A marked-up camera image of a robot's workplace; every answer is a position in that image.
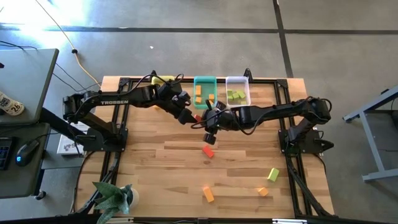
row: potted plant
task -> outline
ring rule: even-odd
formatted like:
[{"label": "potted plant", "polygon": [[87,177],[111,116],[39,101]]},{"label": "potted plant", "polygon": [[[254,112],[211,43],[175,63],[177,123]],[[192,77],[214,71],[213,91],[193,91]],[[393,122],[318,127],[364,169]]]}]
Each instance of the potted plant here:
[{"label": "potted plant", "polygon": [[128,214],[130,206],[138,203],[138,192],[131,188],[131,184],[121,188],[105,182],[93,182],[93,184],[103,196],[95,200],[98,205],[94,209],[104,210],[97,224],[105,224],[118,212]]}]

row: keyboard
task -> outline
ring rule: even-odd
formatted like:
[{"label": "keyboard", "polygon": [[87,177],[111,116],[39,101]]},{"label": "keyboard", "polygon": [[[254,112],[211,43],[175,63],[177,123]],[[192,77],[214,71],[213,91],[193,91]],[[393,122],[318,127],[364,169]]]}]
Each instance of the keyboard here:
[{"label": "keyboard", "polygon": [[12,157],[14,137],[0,137],[0,170],[6,170]]}]

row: teal bin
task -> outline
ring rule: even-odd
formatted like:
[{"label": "teal bin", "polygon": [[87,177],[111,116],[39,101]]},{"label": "teal bin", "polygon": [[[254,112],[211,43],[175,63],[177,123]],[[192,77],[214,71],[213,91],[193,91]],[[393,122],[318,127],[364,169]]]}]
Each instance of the teal bin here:
[{"label": "teal bin", "polygon": [[[196,103],[197,86],[201,86],[201,103]],[[206,100],[209,99],[209,95],[214,94],[213,103],[217,101],[217,78],[216,77],[195,77],[193,79],[193,105],[196,109],[207,109]]]}]

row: wooden tabletop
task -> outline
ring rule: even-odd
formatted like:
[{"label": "wooden tabletop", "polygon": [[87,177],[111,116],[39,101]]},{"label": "wooden tabletop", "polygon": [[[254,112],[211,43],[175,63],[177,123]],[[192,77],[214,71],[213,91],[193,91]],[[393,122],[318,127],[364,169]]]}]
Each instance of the wooden tabletop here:
[{"label": "wooden tabletop", "polygon": [[[116,91],[120,77],[104,77],[101,89]],[[291,100],[307,96],[304,81],[288,79]],[[183,83],[193,96],[193,84]],[[226,102],[225,84],[218,84],[218,100]],[[274,87],[250,84],[252,105],[276,104]],[[280,153],[277,131],[279,121],[267,121],[246,136],[240,131],[219,131],[209,159],[201,150],[203,129],[181,125],[171,114],[154,108],[130,106],[127,119],[129,137],[122,153],[116,185],[127,184],[139,192],[138,206],[130,210],[135,217],[294,217],[287,168]],[[203,110],[189,107],[193,114]],[[113,106],[99,106],[95,114],[111,121]],[[83,168],[78,185],[79,209],[95,191],[92,182],[100,179],[104,153],[96,152]],[[322,163],[313,155],[303,155],[307,185],[326,211],[333,213],[328,183]],[[276,182],[267,180],[272,168],[280,170]],[[215,201],[208,203],[203,188],[209,186]],[[257,188],[269,194],[261,197]],[[300,208],[304,210],[301,190]]]}]

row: yellow cable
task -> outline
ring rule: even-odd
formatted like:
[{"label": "yellow cable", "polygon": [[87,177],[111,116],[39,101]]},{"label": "yellow cable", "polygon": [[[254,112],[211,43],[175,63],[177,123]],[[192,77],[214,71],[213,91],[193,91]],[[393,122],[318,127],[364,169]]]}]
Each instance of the yellow cable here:
[{"label": "yellow cable", "polygon": [[[35,0],[37,2],[37,4],[39,4],[39,6],[45,11],[45,13],[47,13],[47,15],[49,15],[49,17],[54,21],[54,23],[58,26],[58,28],[62,31],[62,33],[65,35],[65,37],[68,39],[70,46],[72,47],[72,51],[76,50],[75,46],[73,46],[72,41],[70,41],[69,37],[67,36],[67,34],[63,31],[63,29],[61,28],[61,26],[59,26],[58,22],[55,21],[55,19],[53,19],[53,17],[44,9],[44,7],[38,2],[38,0]],[[98,83],[97,79],[95,79],[92,75],[90,75],[90,73],[87,72],[87,70],[85,70],[85,68],[83,68],[83,66],[81,65],[79,58],[77,57],[77,50],[76,53],[73,53],[76,57],[76,61],[77,64],[79,64],[80,68],[83,69],[83,71],[94,80],[94,82],[101,87],[101,85]]]}]

